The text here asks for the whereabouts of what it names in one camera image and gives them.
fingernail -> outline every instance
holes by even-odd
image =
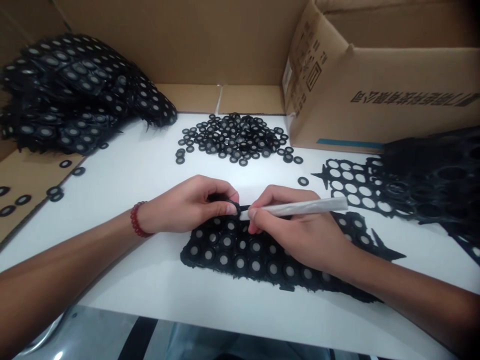
[[[237,215],[237,208],[233,204],[228,204],[226,207],[227,215]]]
[[[248,217],[250,218],[250,220],[255,219],[256,214],[257,214],[257,209],[253,208],[248,210]]]

blue stripe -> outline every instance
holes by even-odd
[[[368,141],[318,139],[316,143],[323,144],[323,145],[348,146],[348,147],[354,147],[354,148],[382,149],[384,147],[384,144],[382,144],[381,142],[368,142]]]

right hand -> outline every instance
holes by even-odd
[[[329,212],[294,215],[290,220],[260,209],[267,205],[318,200],[313,191],[269,185],[248,210],[250,234],[269,233],[302,264],[319,271],[336,272],[344,255],[355,248]]]

black strip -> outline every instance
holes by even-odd
[[[157,319],[139,316],[131,328],[118,360],[143,360],[157,322]]]

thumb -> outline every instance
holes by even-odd
[[[237,214],[237,208],[228,201],[214,201],[203,206],[203,218],[205,220],[223,216]]]
[[[285,234],[286,227],[289,225],[288,220],[273,216],[266,210],[261,208],[251,208],[248,210],[248,217],[260,229],[266,231],[277,241]]]

